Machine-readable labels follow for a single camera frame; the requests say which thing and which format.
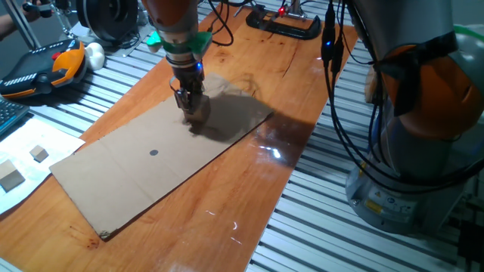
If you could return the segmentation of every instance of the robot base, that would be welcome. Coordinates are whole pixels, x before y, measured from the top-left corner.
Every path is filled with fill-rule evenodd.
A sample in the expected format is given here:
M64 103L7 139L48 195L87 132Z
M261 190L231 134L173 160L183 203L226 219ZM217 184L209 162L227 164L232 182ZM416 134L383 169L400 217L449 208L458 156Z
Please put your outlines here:
M377 167L387 173L392 171L381 163ZM397 191L429 189L397 183L369 166L365 169L380 183ZM346 181L346 195L355 213L377 229L399 234L434 234L461 198L464 186L461 183L431 193L398 193L375 184L357 167Z

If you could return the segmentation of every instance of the black cable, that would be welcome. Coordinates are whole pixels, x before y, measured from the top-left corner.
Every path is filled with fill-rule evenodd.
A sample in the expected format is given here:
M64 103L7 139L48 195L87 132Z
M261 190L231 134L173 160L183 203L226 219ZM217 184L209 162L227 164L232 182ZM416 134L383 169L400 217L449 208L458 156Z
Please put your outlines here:
M382 133L382 127L383 127L383 86L381 85L382 79L381 75L377 74L377 105L379 107L378 111L378 132L377 132L377 140L378 140L378 150L380 151L380 159L381 161L389 167L388 162L386 161L386 157L383 155L383 148L381 145L381 133Z
M220 1L232 7L239 8L239 7L242 7L243 5L251 3L253 0L243 0L242 2L239 2L239 3L233 3L233 2L230 2L229 0L220 0Z
M340 19L338 18L338 14L340 13L340 3L341 3L341 2L338 2L338 8L336 9L336 19L338 20L338 24L340 25L340 27L343 27L343 23L344 23L344 22L343 22L343 23L341 23L342 21L340 22ZM361 64L361 65L371 65L371 64L373 64L373 63L374 63L373 61L368 61L368 62L366 62L366 63L365 63L365 62L362 62L362 61L360 61L360 60L357 60L357 59L355 58L355 56L353 56L352 52L349 50L348 41L346 41L346 35L345 35L345 33L343 33L343 40L344 40L344 42L345 42L346 50L348 51L349 56L350 56L350 57L351 57L351 58L352 58L352 59L353 59L353 60L354 60L356 63L359 63L359 64Z
M377 162L380 162L380 160L377 157L377 154L375 154L375 150L373 148L373 139L372 139L373 123L376 115L377 115L377 105L373 105L373 111L371 112L371 119L370 119L370 127L368 128L368 145L370 146L371 155L377 160Z
M218 19L220 20L220 22L222 23L222 25L225 27L225 29L227 30L228 34L230 35L230 42L227 43L227 44L224 44L224 43L221 43L221 42L217 42L217 41L213 41L213 40L212 40L212 42L214 44L216 44L216 45L219 45L219 46L230 46L230 45L232 45L234 43L234 35L232 34L232 31L228 28L227 23L222 19L222 16L220 16L220 13L217 11L217 9L215 8L215 6L213 5L212 0L208 0L208 1L209 1L210 7L213 10L213 13L215 13L215 15L218 17Z
M302 6L302 5L305 5L305 4L308 4L308 3L318 3L318 1L314 1L314 0L307 0L307 1L304 1L302 3L299 3L299 6Z
M228 22L228 15L230 15L230 5L227 5L227 14L225 15L225 22L227 23ZM222 29L224 29L224 26L221 25L220 28L218 28L214 33L212 33L212 36L217 34L218 32L221 32Z
M220 14L222 14L223 11L224 11L224 2L220 2ZM206 30L207 32L212 32L213 31L213 25L215 24L215 22L217 20L219 20L219 18L216 16L215 19L213 19L212 24L210 24L209 29Z

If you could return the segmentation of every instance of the wooden table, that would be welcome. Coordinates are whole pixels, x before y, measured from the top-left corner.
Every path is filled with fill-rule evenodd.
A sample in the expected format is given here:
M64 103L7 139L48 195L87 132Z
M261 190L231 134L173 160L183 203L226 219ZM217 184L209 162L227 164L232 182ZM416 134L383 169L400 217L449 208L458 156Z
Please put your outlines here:
M0 217L0 257L24 271L244 270L327 100L317 59L321 39L298 41L249 28L248 14L244 9L230 17L235 42L213 45L203 59L205 70L274 108L273 117L109 242L100 240L50 176ZM344 30L353 46L355 30ZM228 35L214 39L226 42ZM168 63L158 63L82 135L86 145L171 96L171 77ZM281 157L261 147L277 148Z

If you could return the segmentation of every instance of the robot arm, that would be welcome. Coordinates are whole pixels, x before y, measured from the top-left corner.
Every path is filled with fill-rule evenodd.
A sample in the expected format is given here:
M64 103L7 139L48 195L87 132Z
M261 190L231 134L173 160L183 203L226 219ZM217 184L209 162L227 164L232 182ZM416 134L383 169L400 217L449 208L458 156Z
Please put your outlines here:
M180 89L174 90L178 107L188 120L203 121L195 116L200 116L206 106L202 57L212 42L212 34L198 32L197 4L198 0L143 0L157 29L148 46L165 48L166 60L180 81Z
M470 45L456 38L450 0L347 3L361 21L358 33L368 37L395 115L410 133L449 139L476 124L484 110L484 85L473 75L479 56L463 57Z

